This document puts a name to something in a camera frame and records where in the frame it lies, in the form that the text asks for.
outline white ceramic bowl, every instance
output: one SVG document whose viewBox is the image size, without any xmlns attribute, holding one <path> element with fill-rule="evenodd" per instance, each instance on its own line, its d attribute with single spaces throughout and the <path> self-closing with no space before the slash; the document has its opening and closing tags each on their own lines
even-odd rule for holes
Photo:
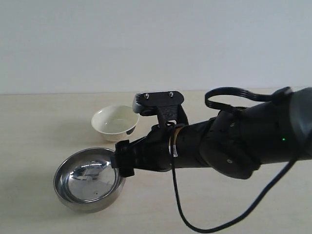
<svg viewBox="0 0 312 234">
<path fill-rule="evenodd" d="M 131 106 L 107 106 L 97 111 L 91 120 L 92 127 L 101 133 L 105 140 L 121 141 L 127 139 L 135 130 L 139 114 Z"/>
</svg>

